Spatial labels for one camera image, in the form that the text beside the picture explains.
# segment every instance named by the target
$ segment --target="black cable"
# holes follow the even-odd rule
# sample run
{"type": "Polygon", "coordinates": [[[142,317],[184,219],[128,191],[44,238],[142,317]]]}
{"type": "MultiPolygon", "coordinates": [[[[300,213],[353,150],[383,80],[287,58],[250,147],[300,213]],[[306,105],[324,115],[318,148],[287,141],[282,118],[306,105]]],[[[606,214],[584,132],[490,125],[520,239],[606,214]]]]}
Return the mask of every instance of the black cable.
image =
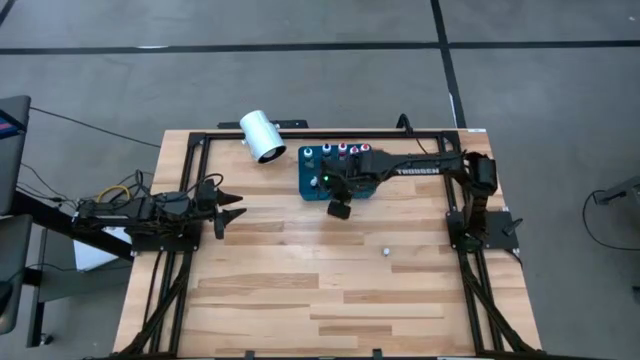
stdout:
{"type": "Polygon", "coordinates": [[[74,202],[74,201],[72,201],[72,200],[70,200],[66,195],[64,195],[64,194],[62,194],[62,193],[59,193],[59,192],[55,191],[51,186],[49,186],[49,184],[47,184],[47,182],[46,182],[46,181],[44,181],[44,180],[42,179],[42,177],[38,174],[38,172],[36,171],[36,169],[34,169],[33,167],[31,167],[31,166],[29,166],[29,165],[27,165],[27,164],[25,164],[25,163],[23,163],[23,162],[21,162],[21,163],[20,163],[20,165],[22,165],[22,166],[26,167],[27,169],[31,170],[31,172],[33,172],[33,174],[36,176],[36,178],[38,178],[38,180],[40,180],[40,182],[41,182],[44,186],[46,186],[46,187],[47,187],[47,189],[49,189],[49,191],[51,191],[52,193],[54,193],[54,194],[56,194],[56,195],[58,195],[58,196],[61,196],[63,199],[65,199],[65,200],[67,200],[67,201],[70,201],[71,203],[73,203],[73,204],[75,205],[75,202],[74,202]]]}
{"type": "Polygon", "coordinates": [[[524,265],[522,265],[522,259],[520,259],[520,256],[518,256],[513,249],[504,249],[504,251],[506,251],[507,254],[513,256],[513,258],[516,259],[516,261],[518,261],[518,263],[520,264],[520,267],[524,267],[524,265]]]}
{"type": "Polygon", "coordinates": [[[420,142],[420,139],[416,138],[416,142],[418,143],[418,146],[420,146],[420,149],[422,149],[422,151],[429,155],[429,153],[427,152],[427,150],[424,149],[424,147],[422,147],[422,143],[420,142]]]}
{"type": "MultiPolygon", "coordinates": [[[[142,170],[136,170],[136,171],[140,171],[140,172],[141,172],[141,173],[143,173],[143,174],[147,174],[147,175],[155,176],[155,174],[154,174],[154,173],[152,173],[152,172],[142,171],[142,170]]],[[[127,181],[127,180],[131,179],[131,178],[132,178],[132,177],[134,177],[135,175],[136,175],[136,173],[135,173],[135,171],[134,171],[132,174],[127,175],[124,179],[120,180],[120,182],[118,182],[116,185],[122,185],[122,184],[124,184],[124,183],[125,183],[125,181],[127,181]]],[[[122,195],[124,195],[124,194],[125,194],[125,192],[124,192],[124,191],[121,191],[121,192],[120,192],[120,193],[118,193],[118,195],[116,195],[115,197],[119,197],[119,196],[122,196],[122,195]]],[[[82,199],[82,200],[93,199],[93,198],[98,197],[98,195],[100,195],[100,194],[98,193],[98,194],[93,194],[93,195],[90,195],[90,196],[84,196],[84,197],[82,197],[81,199],[82,199]]]]}
{"type": "Polygon", "coordinates": [[[52,113],[52,112],[49,112],[49,111],[46,111],[46,110],[38,109],[38,108],[33,107],[33,106],[31,106],[31,110],[35,110],[35,111],[41,112],[43,114],[51,115],[53,117],[57,117],[57,118],[60,118],[60,119],[63,119],[63,120],[71,121],[71,122],[73,122],[75,124],[86,126],[86,127],[90,128],[90,129],[97,130],[97,131],[100,131],[100,132],[103,132],[105,134],[109,134],[109,135],[112,135],[112,136],[115,136],[115,137],[119,137],[121,139],[137,142],[138,144],[147,145],[147,146],[151,146],[151,147],[158,148],[158,149],[160,148],[160,145],[156,145],[156,144],[152,144],[152,143],[149,143],[149,142],[146,142],[146,141],[134,139],[134,138],[126,136],[126,135],[121,135],[121,134],[118,134],[118,133],[114,133],[113,131],[109,131],[109,130],[105,130],[105,129],[99,128],[97,126],[89,125],[87,123],[84,123],[84,122],[79,121],[79,120],[72,119],[72,118],[64,116],[64,115],[59,115],[59,114],[52,113]]]}
{"type": "Polygon", "coordinates": [[[24,186],[24,187],[26,187],[26,188],[28,188],[30,191],[32,191],[32,192],[34,192],[34,193],[36,193],[36,194],[38,194],[38,195],[40,195],[40,196],[48,197],[48,196],[47,196],[47,194],[43,193],[42,191],[40,191],[40,190],[38,190],[38,189],[34,188],[33,186],[31,186],[31,185],[29,185],[29,184],[27,184],[27,183],[23,183],[23,182],[21,182],[21,181],[18,181],[18,182],[17,182],[17,184],[18,184],[18,185],[21,185],[21,186],[24,186]]]}
{"type": "MultiPolygon", "coordinates": [[[[49,266],[52,267],[58,271],[61,272],[67,272],[67,271],[78,271],[78,269],[76,268],[61,268],[59,266],[53,265],[53,264],[49,264],[49,263],[37,263],[37,264],[31,264],[31,265],[27,265],[25,267],[23,267],[22,269],[16,271],[13,275],[11,275],[9,277],[9,280],[7,280],[7,282],[11,282],[11,280],[13,280],[14,277],[20,275],[22,272],[24,272],[24,269],[26,268],[32,268],[34,266],[49,266]]],[[[121,270],[121,269],[128,269],[131,268],[131,265],[126,265],[126,266],[118,266],[118,267],[114,267],[114,268],[98,268],[98,269],[93,269],[90,270],[91,272],[96,272],[96,271],[110,271],[110,270],[121,270]]]]}
{"type": "MultiPolygon", "coordinates": [[[[155,174],[147,171],[136,170],[133,174],[127,176],[122,181],[120,181],[118,185],[121,185],[125,181],[129,180],[132,176],[136,176],[136,183],[127,187],[127,189],[129,189],[130,192],[132,192],[134,188],[136,189],[135,193],[131,195],[131,198],[135,199],[140,193],[140,190],[142,190],[145,194],[149,194],[151,190],[149,189],[148,186],[144,185],[144,174],[150,174],[151,176],[155,176],[155,174]]],[[[126,192],[124,190],[120,190],[120,192],[116,194],[114,197],[112,197],[111,199],[109,199],[108,202],[113,203],[115,200],[117,200],[124,194],[126,194],[126,192]]]]}
{"type": "Polygon", "coordinates": [[[595,241],[596,243],[600,244],[601,246],[604,246],[606,248],[613,249],[613,250],[640,251],[640,248],[625,248],[625,247],[618,247],[618,246],[605,244],[602,241],[596,239],[596,237],[593,235],[593,233],[589,229],[589,225],[587,224],[587,216],[586,216],[587,204],[589,204],[589,199],[591,199],[591,198],[593,198],[593,202],[595,203],[596,202],[595,194],[601,193],[601,192],[605,192],[605,191],[604,190],[594,190],[594,191],[592,191],[591,194],[589,194],[589,196],[587,196],[587,199],[584,201],[584,205],[582,206],[582,223],[584,224],[585,230],[587,230],[587,233],[591,237],[591,240],[595,241]]]}
{"type": "Polygon", "coordinates": [[[165,200],[165,201],[163,201],[163,203],[170,203],[170,202],[174,202],[174,201],[180,201],[180,200],[184,199],[185,197],[188,197],[188,196],[189,196],[189,192],[190,192],[191,190],[195,189],[198,185],[200,185],[200,184],[204,183],[204,181],[205,181],[205,180],[207,180],[207,179],[209,179],[209,178],[212,178],[212,177],[214,177],[214,176],[219,176],[219,177],[220,177],[220,181],[218,181],[218,183],[217,183],[217,184],[215,184],[215,185],[214,185],[214,187],[218,187],[218,186],[220,186],[220,184],[222,184],[222,182],[224,181],[224,176],[223,176],[222,174],[220,174],[220,173],[211,173],[211,174],[206,175],[205,177],[203,177],[203,178],[202,178],[202,179],[200,179],[199,181],[197,181],[195,184],[193,184],[193,185],[192,185],[190,188],[188,188],[188,189],[184,192],[184,194],[182,194],[181,196],[178,196],[178,197],[177,197],[177,198],[175,198],[175,199],[165,200]]]}
{"type": "Polygon", "coordinates": [[[151,307],[151,297],[153,296],[153,288],[156,285],[156,273],[158,272],[158,265],[160,264],[160,258],[162,257],[162,251],[158,252],[156,256],[156,262],[153,264],[153,272],[151,273],[151,286],[149,287],[149,295],[147,296],[147,305],[144,308],[144,322],[147,322],[149,316],[149,308],[151,307]]]}
{"type": "Polygon", "coordinates": [[[118,210],[121,209],[127,205],[129,205],[131,202],[133,202],[136,199],[136,196],[138,195],[138,193],[140,192],[140,190],[142,190],[145,195],[149,196],[151,198],[151,201],[155,203],[155,198],[153,196],[151,196],[151,194],[149,193],[149,189],[144,185],[144,172],[140,171],[140,170],[136,170],[133,175],[135,175],[135,179],[136,179],[136,183],[133,185],[135,187],[137,187],[137,190],[135,192],[135,194],[133,196],[131,196],[129,198],[129,200],[123,202],[122,204],[118,204],[118,205],[114,205],[110,210],[114,211],[114,210],[118,210]]]}
{"type": "Polygon", "coordinates": [[[46,196],[46,195],[36,194],[36,193],[33,193],[33,192],[21,187],[20,185],[16,185],[16,189],[20,190],[22,193],[27,194],[29,196],[32,196],[32,197],[35,197],[35,198],[38,198],[38,199],[49,200],[51,202],[57,203],[58,204],[58,208],[60,208],[62,205],[67,205],[71,209],[71,211],[76,209],[75,206],[69,205],[69,203],[74,204],[74,202],[71,201],[71,200],[65,200],[65,199],[63,199],[61,197],[49,197],[49,196],[46,196]]]}

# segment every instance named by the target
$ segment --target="wooden tabletop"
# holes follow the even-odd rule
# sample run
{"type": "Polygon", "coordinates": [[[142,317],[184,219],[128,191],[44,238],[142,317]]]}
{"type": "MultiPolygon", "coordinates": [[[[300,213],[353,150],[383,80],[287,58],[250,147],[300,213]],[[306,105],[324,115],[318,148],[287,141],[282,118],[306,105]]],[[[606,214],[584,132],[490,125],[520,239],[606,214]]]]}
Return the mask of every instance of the wooden tabletop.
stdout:
{"type": "MultiPolygon", "coordinates": [[[[188,134],[165,133],[153,193],[178,189],[188,134]]],[[[485,132],[460,130],[460,139],[463,149],[492,156],[485,132]]],[[[227,208],[248,211],[227,227],[224,240],[205,225],[191,268],[179,356],[243,356],[246,350],[257,356],[370,356],[373,348],[385,355],[473,354],[445,224],[443,177],[392,178],[371,199],[354,200],[349,220],[332,218],[327,202],[306,202],[298,193],[297,149],[324,142],[340,141],[286,140],[287,152],[266,165],[255,163],[238,140],[212,142],[207,173],[222,173],[220,188],[244,196],[227,208]],[[388,257],[384,248],[391,250],[388,257]]],[[[421,152],[414,139],[350,142],[397,154],[421,152]]],[[[422,144],[438,150],[435,141],[422,144]]],[[[489,208],[503,207],[499,189],[489,208]]],[[[526,342],[539,347],[520,265],[501,250],[485,254],[496,305],[526,342]]],[[[141,329],[155,258],[144,253],[135,259],[114,351],[141,329]]],[[[171,319],[173,311],[168,314],[171,319]]],[[[479,316],[491,348],[481,305],[479,316]]],[[[170,326],[164,322],[161,350],[168,348],[170,326]]]]}

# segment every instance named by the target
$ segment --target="concrete floor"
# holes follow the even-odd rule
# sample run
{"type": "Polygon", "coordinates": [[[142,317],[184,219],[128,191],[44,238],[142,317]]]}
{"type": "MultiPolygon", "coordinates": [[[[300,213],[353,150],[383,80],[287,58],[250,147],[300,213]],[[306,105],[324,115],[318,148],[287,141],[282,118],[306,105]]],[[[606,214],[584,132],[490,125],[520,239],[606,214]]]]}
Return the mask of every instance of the concrete floor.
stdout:
{"type": "MultiPolygon", "coordinates": [[[[441,3],[450,41],[640,39],[634,0],[441,3]]],[[[429,2],[18,0],[0,27],[0,47],[373,40],[437,40],[429,2]]],[[[638,175],[640,48],[452,56],[467,124],[488,129],[506,201],[525,219],[518,235],[544,348],[637,359],[640,253],[591,242],[580,210],[590,191],[638,175]]],[[[34,106],[155,143],[165,129],[214,128],[256,108],[313,127],[388,127],[400,112],[416,127],[454,124],[438,50],[2,56],[0,77],[0,97],[29,94],[34,106]]],[[[69,196],[155,168],[157,150],[31,116],[24,162],[69,196]]],[[[29,173],[21,180],[42,189],[29,173]]],[[[608,242],[640,247],[624,210],[593,208],[590,224],[608,242]]],[[[0,358],[108,354],[124,294],[48,304],[45,331],[58,341],[25,349],[23,322],[0,337],[0,358]]]]}

